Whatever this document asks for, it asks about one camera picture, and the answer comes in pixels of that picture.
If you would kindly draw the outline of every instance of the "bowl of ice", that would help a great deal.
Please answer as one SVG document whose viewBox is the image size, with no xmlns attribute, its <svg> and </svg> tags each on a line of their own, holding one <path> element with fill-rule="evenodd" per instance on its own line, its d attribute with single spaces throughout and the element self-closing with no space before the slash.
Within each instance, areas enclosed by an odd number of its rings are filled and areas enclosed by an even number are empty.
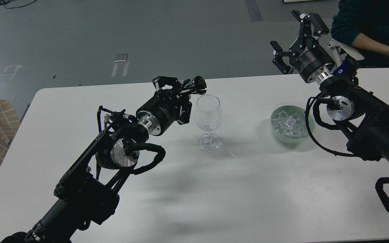
<svg viewBox="0 0 389 243">
<path fill-rule="evenodd" d="M 309 138 L 304 109 L 298 106 L 281 106 L 271 114 L 272 133 L 285 143 L 300 143 Z M 313 132 L 315 119 L 309 115 L 309 127 Z"/>
</svg>

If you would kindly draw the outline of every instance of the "person's arm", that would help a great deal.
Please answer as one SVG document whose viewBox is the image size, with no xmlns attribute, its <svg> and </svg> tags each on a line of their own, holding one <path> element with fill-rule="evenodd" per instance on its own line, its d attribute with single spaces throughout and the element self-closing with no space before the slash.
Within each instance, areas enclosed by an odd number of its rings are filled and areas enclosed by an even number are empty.
<svg viewBox="0 0 389 243">
<path fill-rule="evenodd" d="M 352 46 L 367 51 L 374 51 L 389 57 L 389 46 L 379 43 L 370 37 L 367 37 L 363 33 L 360 33 L 357 37 L 355 37 L 355 40 L 352 42 Z"/>
<path fill-rule="evenodd" d="M 348 46 L 361 33 L 358 29 L 360 23 L 367 20 L 370 9 L 370 0 L 340 0 L 339 11 L 333 18 L 331 36 L 340 43 Z"/>
</svg>

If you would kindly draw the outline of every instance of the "sleeve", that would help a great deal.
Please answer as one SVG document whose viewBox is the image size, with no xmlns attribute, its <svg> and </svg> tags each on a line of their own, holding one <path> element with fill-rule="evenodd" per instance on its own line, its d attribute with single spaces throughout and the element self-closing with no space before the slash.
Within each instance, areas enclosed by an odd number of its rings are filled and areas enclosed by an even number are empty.
<svg viewBox="0 0 389 243">
<path fill-rule="evenodd" d="M 361 33 L 359 25 L 367 21 L 368 0 L 340 0 L 339 11 L 333 18 L 331 36 L 340 43 L 351 46 Z"/>
</svg>

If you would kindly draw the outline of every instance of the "green bowl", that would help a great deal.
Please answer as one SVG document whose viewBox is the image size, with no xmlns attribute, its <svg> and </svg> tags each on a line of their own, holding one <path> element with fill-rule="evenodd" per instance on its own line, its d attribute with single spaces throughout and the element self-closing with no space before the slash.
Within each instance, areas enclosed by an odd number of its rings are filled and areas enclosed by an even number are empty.
<svg viewBox="0 0 389 243">
<path fill-rule="evenodd" d="M 301 143 L 302 141 L 309 138 L 310 136 L 307 136 L 307 137 L 301 138 L 301 139 L 293 139 L 293 138 L 289 138 L 289 137 L 284 137 L 282 134 L 280 134 L 278 131 L 276 131 L 274 129 L 273 124 L 272 124 L 272 119 L 276 119 L 277 114 L 283 110 L 286 111 L 288 114 L 293 114 L 296 112 L 298 115 L 300 115 L 300 117 L 304 120 L 304 123 L 305 123 L 305 113 L 304 113 L 305 109 L 298 107 L 298 106 L 281 106 L 281 107 L 275 109 L 275 111 L 273 111 L 273 113 L 271 114 L 271 118 L 270 118 L 270 126 L 271 126 L 272 133 L 274 134 L 274 136 L 276 136 L 280 141 L 285 142 L 285 143 Z M 315 123 L 315 119 L 313 118 L 312 115 L 309 115 L 309 127 L 310 127 L 310 130 L 312 132 L 315 131 L 316 123 Z"/>
</svg>

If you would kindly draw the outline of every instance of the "glass base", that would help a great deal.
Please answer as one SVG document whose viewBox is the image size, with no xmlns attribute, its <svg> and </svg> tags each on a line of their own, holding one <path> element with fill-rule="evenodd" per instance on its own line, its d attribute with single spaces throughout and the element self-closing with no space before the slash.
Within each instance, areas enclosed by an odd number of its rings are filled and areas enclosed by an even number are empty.
<svg viewBox="0 0 389 243">
<path fill-rule="evenodd" d="M 216 150 L 219 147 L 219 143 L 219 138 L 212 133 L 206 133 L 202 135 L 198 140 L 199 148 L 205 151 Z"/>
</svg>

